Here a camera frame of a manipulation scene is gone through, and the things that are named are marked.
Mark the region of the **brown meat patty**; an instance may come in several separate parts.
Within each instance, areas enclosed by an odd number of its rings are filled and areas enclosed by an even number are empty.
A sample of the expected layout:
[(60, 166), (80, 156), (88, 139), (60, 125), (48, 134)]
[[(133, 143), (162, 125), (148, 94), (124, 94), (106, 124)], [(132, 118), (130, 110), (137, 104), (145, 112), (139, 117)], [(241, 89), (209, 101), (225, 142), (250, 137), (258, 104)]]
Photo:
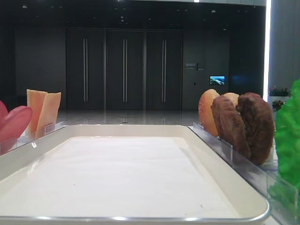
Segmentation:
[(275, 123), (272, 108), (260, 95), (248, 92), (238, 97), (236, 110), (245, 125), (250, 161), (262, 165), (273, 146)]
[(246, 140), (245, 125), (233, 102), (225, 95), (218, 96), (213, 100), (211, 110), (218, 136), (249, 159), (251, 152)]

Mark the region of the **orange cheese slice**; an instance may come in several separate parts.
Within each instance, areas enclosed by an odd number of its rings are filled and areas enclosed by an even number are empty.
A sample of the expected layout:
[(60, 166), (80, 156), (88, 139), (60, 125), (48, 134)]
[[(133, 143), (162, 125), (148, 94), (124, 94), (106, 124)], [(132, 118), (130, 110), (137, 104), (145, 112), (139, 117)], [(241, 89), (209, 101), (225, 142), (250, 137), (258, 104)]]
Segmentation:
[(47, 92), (27, 89), (27, 106), (32, 109), (32, 117), (28, 125), (28, 133), (37, 130), (38, 121)]
[(46, 94), (37, 124), (37, 131), (42, 130), (48, 125), (56, 124), (60, 101), (60, 92)]

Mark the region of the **green lettuce leaf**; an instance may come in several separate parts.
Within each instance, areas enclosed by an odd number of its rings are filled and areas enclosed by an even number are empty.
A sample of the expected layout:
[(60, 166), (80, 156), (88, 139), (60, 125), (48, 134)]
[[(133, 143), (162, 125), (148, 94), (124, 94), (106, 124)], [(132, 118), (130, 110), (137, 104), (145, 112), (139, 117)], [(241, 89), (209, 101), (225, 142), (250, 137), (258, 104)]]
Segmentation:
[(275, 147), (278, 157), (276, 183), (269, 188), (281, 212), (300, 223), (300, 81), (292, 84), (290, 98), (275, 120)]

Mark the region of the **sesame bun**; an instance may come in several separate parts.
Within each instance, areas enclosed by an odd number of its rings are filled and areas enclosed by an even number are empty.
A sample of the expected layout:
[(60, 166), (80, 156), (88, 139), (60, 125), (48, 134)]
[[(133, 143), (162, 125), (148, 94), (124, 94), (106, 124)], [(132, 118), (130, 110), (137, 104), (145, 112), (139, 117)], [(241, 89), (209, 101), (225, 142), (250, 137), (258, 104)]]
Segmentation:
[(219, 94), (214, 89), (209, 89), (202, 94), (198, 104), (200, 123), (208, 133), (215, 137), (218, 136), (218, 131), (212, 115), (211, 106), (213, 100), (218, 96)]
[(226, 98), (230, 99), (234, 105), (237, 105), (239, 94), (228, 92), (228, 93), (225, 93), (224, 96)]

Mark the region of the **black triple door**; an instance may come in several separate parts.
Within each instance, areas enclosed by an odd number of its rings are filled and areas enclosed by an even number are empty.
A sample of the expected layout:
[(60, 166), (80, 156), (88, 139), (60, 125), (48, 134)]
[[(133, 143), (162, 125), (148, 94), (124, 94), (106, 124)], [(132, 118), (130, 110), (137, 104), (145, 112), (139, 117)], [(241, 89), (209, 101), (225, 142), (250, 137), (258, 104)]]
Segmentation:
[(181, 31), (67, 29), (69, 110), (179, 110)]

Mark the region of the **white rectangular tray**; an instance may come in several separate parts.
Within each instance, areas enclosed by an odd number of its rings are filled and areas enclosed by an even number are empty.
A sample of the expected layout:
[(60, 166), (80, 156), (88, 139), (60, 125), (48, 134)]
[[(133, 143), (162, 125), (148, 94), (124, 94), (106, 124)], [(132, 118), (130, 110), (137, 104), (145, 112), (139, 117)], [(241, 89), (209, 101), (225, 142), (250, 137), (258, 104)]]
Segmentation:
[(66, 126), (0, 158), (3, 225), (261, 225), (270, 211), (185, 126)]

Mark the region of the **potted flower plant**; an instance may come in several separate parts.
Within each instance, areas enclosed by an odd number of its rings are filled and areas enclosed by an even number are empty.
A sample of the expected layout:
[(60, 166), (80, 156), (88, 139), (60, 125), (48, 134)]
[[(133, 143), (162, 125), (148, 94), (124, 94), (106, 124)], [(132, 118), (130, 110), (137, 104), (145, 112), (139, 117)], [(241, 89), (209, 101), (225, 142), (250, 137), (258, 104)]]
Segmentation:
[(289, 98), (290, 90), (288, 88), (277, 88), (276, 86), (269, 88), (268, 103), (270, 104), (273, 112), (278, 111)]

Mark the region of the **wall display screen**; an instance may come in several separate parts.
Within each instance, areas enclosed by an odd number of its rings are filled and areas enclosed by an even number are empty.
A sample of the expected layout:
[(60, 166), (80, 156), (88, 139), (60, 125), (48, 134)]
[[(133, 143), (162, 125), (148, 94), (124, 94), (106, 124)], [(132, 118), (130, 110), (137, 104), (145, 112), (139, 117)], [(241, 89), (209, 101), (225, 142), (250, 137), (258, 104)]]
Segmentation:
[(210, 76), (210, 85), (225, 85), (224, 76)]

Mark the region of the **clear long left rail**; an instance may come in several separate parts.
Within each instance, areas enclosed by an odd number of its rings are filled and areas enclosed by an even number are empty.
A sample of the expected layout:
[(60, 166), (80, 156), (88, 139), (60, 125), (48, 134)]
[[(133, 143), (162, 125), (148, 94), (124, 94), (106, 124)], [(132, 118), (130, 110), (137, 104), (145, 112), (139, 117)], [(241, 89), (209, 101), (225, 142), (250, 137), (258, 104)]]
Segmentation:
[(37, 140), (38, 138), (44, 137), (65, 126), (66, 125), (63, 121), (56, 124), (49, 124), (46, 125), (44, 128), (42, 128), (41, 130), (38, 130), (31, 134), (28, 132), (28, 129), (26, 129), (19, 138), (8, 139), (6, 141), (0, 142), (0, 154), (4, 155), (25, 144), (35, 142), (35, 140)]

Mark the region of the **clear long rail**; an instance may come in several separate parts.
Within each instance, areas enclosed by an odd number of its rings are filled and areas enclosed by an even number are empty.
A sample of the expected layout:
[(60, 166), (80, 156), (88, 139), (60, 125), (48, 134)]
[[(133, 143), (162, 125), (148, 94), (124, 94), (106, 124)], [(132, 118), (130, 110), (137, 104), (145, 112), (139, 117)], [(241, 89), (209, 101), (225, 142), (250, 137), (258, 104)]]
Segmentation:
[(256, 166), (233, 150), (226, 141), (212, 136), (194, 122), (191, 129), (248, 184), (266, 197), (272, 207), (271, 217), (279, 225), (300, 223), (300, 192), (278, 173), (276, 160)]
[(41, 130), (38, 130), (31, 134), (28, 132), (28, 129), (26, 129), (19, 138), (8, 139), (6, 141), (0, 142), (0, 154), (4, 155), (25, 144), (35, 142), (35, 140), (37, 140), (38, 138), (44, 137), (65, 126), (66, 125), (63, 121), (56, 124), (49, 124), (46, 125), (44, 128), (42, 128)]

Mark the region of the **clear long right rail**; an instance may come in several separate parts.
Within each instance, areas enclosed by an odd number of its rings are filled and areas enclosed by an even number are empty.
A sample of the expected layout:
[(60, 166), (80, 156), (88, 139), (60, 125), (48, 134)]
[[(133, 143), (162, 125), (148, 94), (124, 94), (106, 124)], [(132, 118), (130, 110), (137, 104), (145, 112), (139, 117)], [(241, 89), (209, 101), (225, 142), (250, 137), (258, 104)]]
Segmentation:
[(300, 223), (300, 192), (278, 173), (276, 160), (256, 166), (233, 150), (226, 141), (212, 136), (194, 122), (191, 129), (248, 184), (266, 197), (272, 207), (271, 217), (279, 225)]

